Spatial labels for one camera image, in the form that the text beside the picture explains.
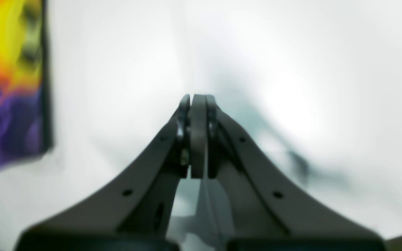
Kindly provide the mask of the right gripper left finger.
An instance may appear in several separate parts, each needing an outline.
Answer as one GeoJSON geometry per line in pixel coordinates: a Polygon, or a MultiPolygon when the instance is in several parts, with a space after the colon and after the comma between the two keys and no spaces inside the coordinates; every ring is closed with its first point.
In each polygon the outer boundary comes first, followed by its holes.
{"type": "Polygon", "coordinates": [[[116,178],[26,230],[17,251],[178,251],[166,240],[174,197],[188,174],[184,95],[169,122],[116,178]]]}

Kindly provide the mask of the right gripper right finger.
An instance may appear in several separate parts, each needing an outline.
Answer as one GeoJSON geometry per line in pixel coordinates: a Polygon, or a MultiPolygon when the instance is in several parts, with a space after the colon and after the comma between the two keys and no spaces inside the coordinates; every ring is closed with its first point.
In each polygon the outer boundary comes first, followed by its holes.
{"type": "Polygon", "coordinates": [[[250,135],[217,105],[198,96],[198,132],[206,146],[203,178],[225,192],[232,226],[227,251],[385,251],[375,232],[341,216],[294,184],[250,135]]]}

